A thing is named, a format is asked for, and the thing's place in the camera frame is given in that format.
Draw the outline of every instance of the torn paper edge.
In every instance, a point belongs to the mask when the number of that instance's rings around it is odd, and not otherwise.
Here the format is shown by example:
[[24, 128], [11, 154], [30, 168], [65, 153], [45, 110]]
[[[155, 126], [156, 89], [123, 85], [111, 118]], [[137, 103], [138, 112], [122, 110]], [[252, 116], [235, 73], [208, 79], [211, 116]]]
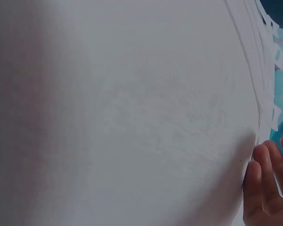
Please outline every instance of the torn paper edge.
[[255, 13], [255, 17], [256, 17], [256, 23], [257, 23], [257, 27], [261, 36], [261, 39], [263, 40], [263, 42], [267, 45], [267, 48], [270, 50], [271, 55], [272, 55], [272, 59], [275, 63], [275, 65], [277, 67], [279, 67], [280, 69], [283, 69], [283, 50], [280, 48], [280, 46], [277, 43], [274, 43], [273, 40], [273, 36], [272, 34], [268, 34], [268, 30], [272, 30], [272, 28], [266, 29], [266, 27], [264, 26], [264, 23], [262, 21], [262, 18], [260, 17], [261, 15], [265, 15], [265, 17], [269, 17], [269, 15], [266, 14], [265, 10], [263, 9], [263, 6], [260, 3], [259, 11], [257, 8], [257, 5], [255, 4], [254, 1], [250, 1], [250, 4], [252, 6], [252, 9]]
[[263, 19], [265, 20], [265, 27], [267, 29], [267, 32], [269, 34], [272, 34], [273, 36], [279, 38], [279, 34], [278, 34], [278, 29], [280, 28], [280, 26], [266, 13], [262, 3], [260, 2], [260, 0], [256, 0], [256, 5], [258, 7], [258, 10], [261, 14], [261, 16], [263, 17]]

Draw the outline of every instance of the hand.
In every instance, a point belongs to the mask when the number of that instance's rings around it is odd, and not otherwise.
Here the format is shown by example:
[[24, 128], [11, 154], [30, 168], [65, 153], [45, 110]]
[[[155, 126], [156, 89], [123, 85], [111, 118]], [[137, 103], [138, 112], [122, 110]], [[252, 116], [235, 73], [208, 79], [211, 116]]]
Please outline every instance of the hand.
[[283, 194], [283, 156], [273, 141], [254, 149], [244, 179], [243, 220], [246, 226], [283, 226], [283, 198], [279, 195], [275, 174]]

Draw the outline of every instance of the white paper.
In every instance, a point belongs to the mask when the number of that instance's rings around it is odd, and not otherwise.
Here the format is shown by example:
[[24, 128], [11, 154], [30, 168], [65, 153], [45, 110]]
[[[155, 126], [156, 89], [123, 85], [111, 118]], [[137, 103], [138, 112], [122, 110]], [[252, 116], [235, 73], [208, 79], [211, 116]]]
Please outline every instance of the white paper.
[[0, 225], [242, 224], [258, 52], [221, 0], [1, 1]]

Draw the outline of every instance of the skin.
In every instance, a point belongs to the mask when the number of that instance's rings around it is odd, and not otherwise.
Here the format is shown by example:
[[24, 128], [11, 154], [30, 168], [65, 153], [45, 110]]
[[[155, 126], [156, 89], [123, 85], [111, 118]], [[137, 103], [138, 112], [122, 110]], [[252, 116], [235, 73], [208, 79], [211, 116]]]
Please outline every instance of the skin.
[[243, 220], [246, 226], [283, 226], [283, 156], [273, 141], [254, 149], [254, 161], [246, 171], [243, 186]]

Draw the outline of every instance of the paper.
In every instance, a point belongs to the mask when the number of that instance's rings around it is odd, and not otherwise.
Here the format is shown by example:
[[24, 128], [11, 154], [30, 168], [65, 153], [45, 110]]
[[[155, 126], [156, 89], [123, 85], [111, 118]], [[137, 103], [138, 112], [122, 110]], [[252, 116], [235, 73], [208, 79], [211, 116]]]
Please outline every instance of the paper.
[[242, 225], [265, 64], [243, 5], [1, 1], [0, 226]]

